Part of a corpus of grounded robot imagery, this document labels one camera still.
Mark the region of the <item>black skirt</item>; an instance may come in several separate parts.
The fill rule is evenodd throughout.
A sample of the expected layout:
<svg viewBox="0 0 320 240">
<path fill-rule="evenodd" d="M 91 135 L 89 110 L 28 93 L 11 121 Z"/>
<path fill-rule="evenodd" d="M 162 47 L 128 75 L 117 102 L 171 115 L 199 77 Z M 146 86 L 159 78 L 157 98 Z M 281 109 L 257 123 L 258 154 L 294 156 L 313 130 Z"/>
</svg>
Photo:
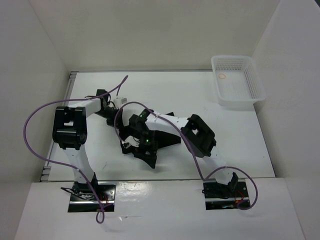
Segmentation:
<svg viewBox="0 0 320 240">
<path fill-rule="evenodd" d="M 147 117 L 152 116 L 147 110 L 143 110 L 139 115 L 142 115 L 147 119 Z M 128 136 L 133 136 L 129 124 L 124 125 L 122 122 L 122 126 L 115 126 L 118 130 L 118 134 L 120 137 L 120 146 L 123 154 L 133 154 L 135 158 L 138 158 L 142 161 L 144 161 L 146 164 L 148 164 L 152 169 L 156 167 L 156 161 L 157 161 L 157 151 L 158 149 L 162 149 L 165 147 L 169 147 L 172 145 L 180 144 L 181 138 L 177 135 L 167 133 L 160 130 L 151 130 L 155 133 L 155 141 L 157 142 L 157 151 L 156 152 L 147 152 L 143 149 L 140 149 L 139 147 L 129 147 L 124 148 L 122 145 L 122 141 L 124 141 Z"/>
</svg>

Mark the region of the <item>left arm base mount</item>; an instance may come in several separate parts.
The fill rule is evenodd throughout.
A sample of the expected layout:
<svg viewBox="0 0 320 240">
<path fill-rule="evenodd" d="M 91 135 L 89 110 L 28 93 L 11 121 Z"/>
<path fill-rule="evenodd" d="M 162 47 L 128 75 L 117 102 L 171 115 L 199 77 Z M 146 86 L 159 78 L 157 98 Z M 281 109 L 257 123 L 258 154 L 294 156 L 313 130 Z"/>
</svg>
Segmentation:
<svg viewBox="0 0 320 240">
<path fill-rule="evenodd" d="M 94 187 L 104 211 L 113 212 L 115 209 L 116 185 L 114 183 L 99 182 Z M 100 209 L 97 198 L 88 186 L 80 188 L 79 185 L 74 183 L 72 187 L 61 187 L 60 189 L 70 194 L 69 213 L 95 213 Z"/>
</svg>

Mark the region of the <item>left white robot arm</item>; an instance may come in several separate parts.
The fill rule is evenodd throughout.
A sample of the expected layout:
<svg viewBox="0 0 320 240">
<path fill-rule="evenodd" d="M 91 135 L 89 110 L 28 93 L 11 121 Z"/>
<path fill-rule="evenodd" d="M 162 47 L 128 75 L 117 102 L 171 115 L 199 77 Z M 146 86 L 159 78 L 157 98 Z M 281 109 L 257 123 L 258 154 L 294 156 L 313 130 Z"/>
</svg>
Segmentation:
<svg viewBox="0 0 320 240">
<path fill-rule="evenodd" d="M 88 137 L 87 118 L 98 115 L 106 119 L 109 126 L 123 126 L 121 120 L 115 120 L 119 111 L 115 105 L 110 107 L 111 95 L 104 89 L 98 89 L 90 100 L 84 100 L 70 106 L 58 106 L 55 109 L 52 138 L 63 149 L 72 166 L 75 194 L 82 194 L 88 200 L 98 197 L 100 188 L 95 172 L 90 166 L 85 142 Z"/>
</svg>

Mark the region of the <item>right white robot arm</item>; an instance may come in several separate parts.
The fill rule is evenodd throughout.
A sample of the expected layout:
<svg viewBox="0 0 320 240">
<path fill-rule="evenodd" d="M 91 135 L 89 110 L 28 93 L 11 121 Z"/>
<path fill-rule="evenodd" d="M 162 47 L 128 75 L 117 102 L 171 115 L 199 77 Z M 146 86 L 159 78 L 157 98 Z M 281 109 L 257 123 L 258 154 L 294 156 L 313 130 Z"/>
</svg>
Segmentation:
<svg viewBox="0 0 320 240">
<path fill-rule="evenodd" d="M 120 130 L 119 135 L 122 152 L 132 153 L 152 169 L 156 167 L 159 149 L 184 142 L 194 160 L 203 159 L 216 167 L 212 176 L 219 184 L 219 198 L 225 199 L 237 190 L 237 174 L 225 169 L 225 164 L 212 154 L 217 145 L 215 133 L 196 114 L 177 117 L 172 112 L 160 114 L 144 109 L 129 118 L 129 124 Z"/>
</svg>

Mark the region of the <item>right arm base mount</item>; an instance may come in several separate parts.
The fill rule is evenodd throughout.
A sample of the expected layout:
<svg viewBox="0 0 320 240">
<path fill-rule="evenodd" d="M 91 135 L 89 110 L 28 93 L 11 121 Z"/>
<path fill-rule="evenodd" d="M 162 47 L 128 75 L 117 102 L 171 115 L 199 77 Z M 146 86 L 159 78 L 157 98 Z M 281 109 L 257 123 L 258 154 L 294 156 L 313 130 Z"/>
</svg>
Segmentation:
<svg viewBox="0 0 320 240">
<path fill-rule="evenodd" d="M 244 180 L 237 183 L 234 191 L 229 191 L 226 185 L 216 181 L 204 182 L 202 193 L 206 210 L 231 210 L 238 207 L 248 208 L 251 205 Z"/>
</svg>

